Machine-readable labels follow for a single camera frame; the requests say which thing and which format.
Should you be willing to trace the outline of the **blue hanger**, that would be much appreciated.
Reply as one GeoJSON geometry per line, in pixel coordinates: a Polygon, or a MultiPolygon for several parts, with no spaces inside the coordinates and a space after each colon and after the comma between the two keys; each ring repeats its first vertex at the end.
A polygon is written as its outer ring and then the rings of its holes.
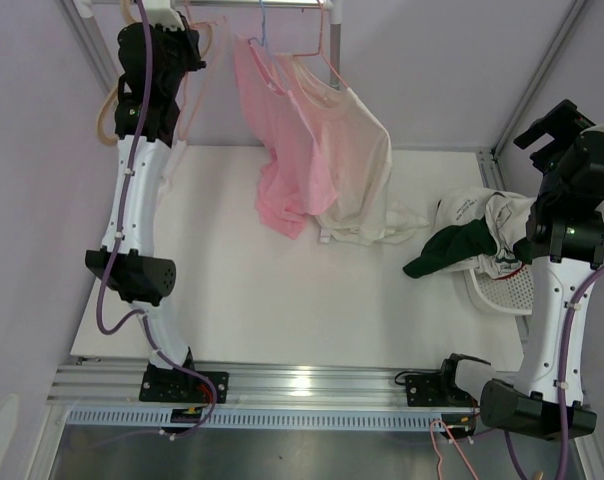
{"type": "Polygon", "coordinates": [[[280,65],[275,60],[269,47],[266,6],[263,0],[258,0],[258,4],[261,11],[261,36],[251,37],[249,41],[259,44],[263,50],[263,53],[269,59],[269,62],[262,67],[262,72],[267,77],[267,84],[269,85],[269,87],[273,91],[278,91],[279,93],[288,96],[290,93],[290,87],[286,81],[286,77],[281,71],[280,65]]]}

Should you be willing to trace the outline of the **beige wooden hanger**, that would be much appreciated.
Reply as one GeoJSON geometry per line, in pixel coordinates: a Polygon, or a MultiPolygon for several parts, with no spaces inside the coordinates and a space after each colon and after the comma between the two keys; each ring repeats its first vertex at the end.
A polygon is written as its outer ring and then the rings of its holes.
{"type": "MultiPolygon", "coordinates": [[[[125,22],[125,25],[131,25],[136,22],[136,19],[133,17],[131,13],[131,2],[129,0],[120,0],[120,13],[125,22]]],[[[112,147],[115,146],[118,142],[118,136],[114,134],[108,134],[105,130],[105,122],[107,119],[107,114],[111,111],[116,99],[117,99],[117,86],[114,86],[109,93],[107,94],[102,106],[99,110],[99,113],[96,118],[96,135],[101,144],[112,147]]]]}

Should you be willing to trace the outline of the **green and white t shirt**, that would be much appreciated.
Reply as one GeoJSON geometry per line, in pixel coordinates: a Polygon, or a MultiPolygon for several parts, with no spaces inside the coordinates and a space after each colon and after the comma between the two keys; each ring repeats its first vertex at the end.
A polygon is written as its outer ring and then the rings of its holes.
{"type": "Polygon", "coordinates": [[[532,263],[526,224],[534,200],[483,187],[447,192],[420,255],[403,267],[419,279],[436,272],[474,270],[502,280],[532,263]]]}

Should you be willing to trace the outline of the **red t shirt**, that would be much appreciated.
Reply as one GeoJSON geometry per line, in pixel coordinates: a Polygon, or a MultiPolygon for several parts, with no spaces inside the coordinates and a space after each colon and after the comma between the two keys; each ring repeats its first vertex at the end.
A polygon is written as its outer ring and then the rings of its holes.
{"type": "Polygon", "coordinates": [[[513,272],[511,272],[503,277],[500,277],[498,280],[508,280],[514,276],[517,276],[527,266],[528,265],[526,265],[526,264],[522,264],[517,269],[515,269],[513,272]]]}

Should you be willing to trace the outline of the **pink t shirt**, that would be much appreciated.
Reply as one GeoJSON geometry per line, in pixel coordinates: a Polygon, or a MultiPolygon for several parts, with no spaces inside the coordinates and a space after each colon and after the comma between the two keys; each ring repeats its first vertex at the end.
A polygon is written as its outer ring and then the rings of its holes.
{"type": "Polygon", "coordinates": [[[337,198],[328,161],[292,86],[265,49],[236,36],[233,61],[245,122],[270,155],[255,208],[262,224],[295,239],[310,216],[324,213],[337,198]]]}

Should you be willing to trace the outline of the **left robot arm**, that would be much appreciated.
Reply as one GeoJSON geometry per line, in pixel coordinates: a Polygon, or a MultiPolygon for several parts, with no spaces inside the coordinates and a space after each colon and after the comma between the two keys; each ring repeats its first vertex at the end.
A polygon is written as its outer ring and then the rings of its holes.
{"type": "Polygon", "coordinates": [[[139,318],[151,348],[150,364],[168,370],[162,389],[176,401],[191,398],[197,376],[185,369],[192,356],[168,300],[177,276],[171,259],[155,254],[154,218],[165,167],[172,153],[180,110],[176,96],[189,72],[205,68],[199,34],[185,26],[133,23],[118,35],[123,67],[116,88],[115,134],[118,170],[113,205],[101,246],[85,254],[86,267],[100,279],[96,319],[113,335],[123,322],[107,326],[103,307],[116,292],[139,318]]]}

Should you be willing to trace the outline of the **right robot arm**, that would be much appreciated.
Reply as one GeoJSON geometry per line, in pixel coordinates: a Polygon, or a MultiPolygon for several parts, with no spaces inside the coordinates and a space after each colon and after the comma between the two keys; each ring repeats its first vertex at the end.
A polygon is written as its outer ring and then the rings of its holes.
{"type": "Polygon", "coordinates": [[[544,135],[550,142],[530,156],[543,178],[526,224],[534,300],[520,369],[504,379],[487,361],[451,355],[437,392],[452,405],[474,397],[490,428],[561,440],[590,435],[597,423],[584,404],[581,359],[592,288],[604,273],[604,124],[565,99],[514,143],[526,149],[544,135]]]}

